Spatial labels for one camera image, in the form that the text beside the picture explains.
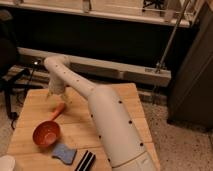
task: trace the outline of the sponge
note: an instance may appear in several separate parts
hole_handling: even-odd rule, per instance
[[[70,149],[65,144],[58,143],[53,152],[52,157],[60,159],[64,164],[71,165],[77,149]]]

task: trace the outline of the wooden table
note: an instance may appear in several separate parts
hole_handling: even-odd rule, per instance
[[[121,96],[157,168],[160,169],[135,85],[116,84],[112,85],[112,87]],[[70,148],[78,149],[73,164],[71,166],[62,164],[60,160],[51,157],[52,148],[41,150],[34,144],[32,134],[35,127],[50,118],[51,111],[61,102],[60,97],[56,95],[46,100],[47,92],[47,89],[30,90],[28,92],[8,148],[8,154],[16,158],[24,171],[70,171],[74,170],[85,151],[89,150],[95,153],[97,158],[92,170],[111,170],[96,133],[96,128],[90,118],[87,101],[72,88],[67,88],[70,105],[56,119],[56,122],[60,124],[62,133],[59,141],[65,143]]]

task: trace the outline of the chair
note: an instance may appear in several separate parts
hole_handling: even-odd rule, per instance
[[[151,5],[155,5],[155,8],[162,10],[163,4],[164,4],[164,0],[144,0],[143,8],[146,8]]]
[[[23,75],[30,75],[29,69],[25,68],[9,80],[6,80],[5,77],[8,73],[9,69],[17,64],[20,55],[17,50],[16,41],[14,38],[14,34],[7,27],[5,22],[8,22],[11,17],[5,14],[5,10],[0,11],[0,17],[3,17],[3,20],[6,18],[7,20],[2,20],[0,18],[0,92],[4,92],[5,96],[5,105],[7,115],[10,119],[17,119],[18,115],[16,112],[11,111],[11,101],[10,94],[13,93],[14,88],[21,88],[24,90],[34,89],[34,88],[42,88],[37,85],[26,85],[26,84],[16,84],[15,82],[21,78]]]

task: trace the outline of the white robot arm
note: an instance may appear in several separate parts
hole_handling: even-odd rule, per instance
[[[49,57],[51,93],[61,94],[70,85],[88,100],[89,110],[113,171],[155,171],[156,167],[116,91],[97,85],[68,67],[69,57]]]

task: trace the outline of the tiled floor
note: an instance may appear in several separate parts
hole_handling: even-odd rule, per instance
[[[16,97],[13,108],[20,112]],[[163,171],[210,171],[213,170],[213,150],[208,134],[201,129],[187,126],[168,125],[167,107],[142,102],[150,131]],[[7,119],[3,94],[0,94],[0,156],[7,150],[12,129]]]

